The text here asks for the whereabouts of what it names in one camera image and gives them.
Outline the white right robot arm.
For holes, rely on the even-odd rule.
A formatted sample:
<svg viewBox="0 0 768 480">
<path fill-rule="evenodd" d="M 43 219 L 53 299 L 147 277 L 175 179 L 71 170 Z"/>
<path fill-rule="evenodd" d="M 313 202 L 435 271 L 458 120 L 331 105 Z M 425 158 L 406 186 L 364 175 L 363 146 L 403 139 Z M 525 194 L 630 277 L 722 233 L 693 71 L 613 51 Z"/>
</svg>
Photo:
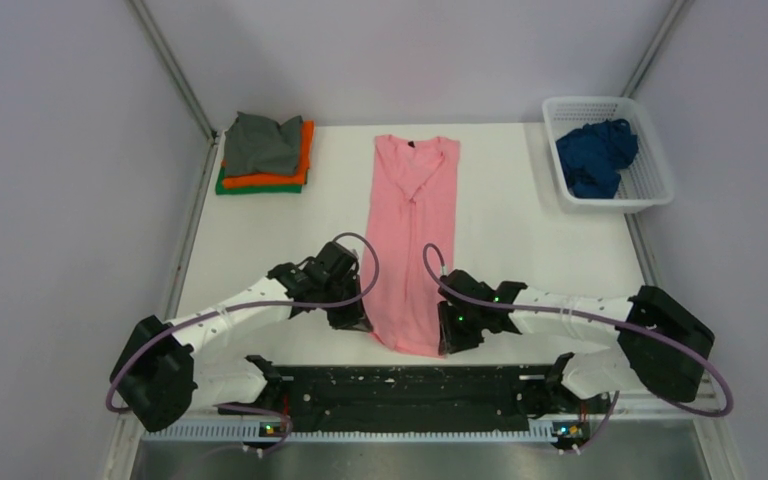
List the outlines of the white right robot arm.
<svg viewBox="0 0 768 480">
<path fill-rule="evenodd" d="M 486 332 L 591 346 L 560 353 L 546 376 L 547 400 L 560 412 L 603 393 L 638 389 L 687 407 L 712 371 L 713 331 L 656 286 L 619 297 L 580 297 L 516 281 L 492 287 L 456 270 L 437 287 L 444 354 L 477 348 Z"/>
</svg>

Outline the pink t shirt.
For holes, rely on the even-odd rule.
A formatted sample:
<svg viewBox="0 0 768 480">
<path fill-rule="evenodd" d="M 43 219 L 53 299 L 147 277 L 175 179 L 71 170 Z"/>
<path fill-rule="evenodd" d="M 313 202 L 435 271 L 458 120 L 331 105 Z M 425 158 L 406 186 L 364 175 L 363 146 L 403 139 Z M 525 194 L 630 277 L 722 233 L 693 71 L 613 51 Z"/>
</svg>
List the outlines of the pink t shirt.
<svg viewBox="0 0 768 480">
<path fill-rule="evenodd" d="M 435 244 L 446 264 L 454 254 L 457 177 L 461 144 L 446 137 L 374 142 L 365 237 L 372 245 L 361 263 L 363 299 L 372 335 L 387 348 L 411 355 L 439 354 L 437 285 L 426 272 L 423 248 Z"/>
</svg>

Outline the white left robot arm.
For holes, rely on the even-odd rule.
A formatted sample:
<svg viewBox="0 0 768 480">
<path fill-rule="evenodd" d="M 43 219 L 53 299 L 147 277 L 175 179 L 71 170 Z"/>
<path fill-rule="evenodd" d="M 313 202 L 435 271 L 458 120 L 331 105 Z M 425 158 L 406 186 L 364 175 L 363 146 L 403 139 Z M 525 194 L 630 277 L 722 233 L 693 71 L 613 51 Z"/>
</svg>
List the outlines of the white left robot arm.
<svg viewBox="0 0 768 480">
<path fill-rule="evenodd" d="M 253 285 L 194 315 L 170 321 L 141 320 L 110 375 L 106 406 L 120 397 L 156 432 L 184 414 L 224 403 L 244 403 L 257 413 L 279 404 L 280 386 L 258 367 L 243 344 L 265 327 L 311 310 L 324 310 L 333 329 L 364 331 L 364 289 L 358 262 L 307 259 L 279 264 Z"/>
</svg>

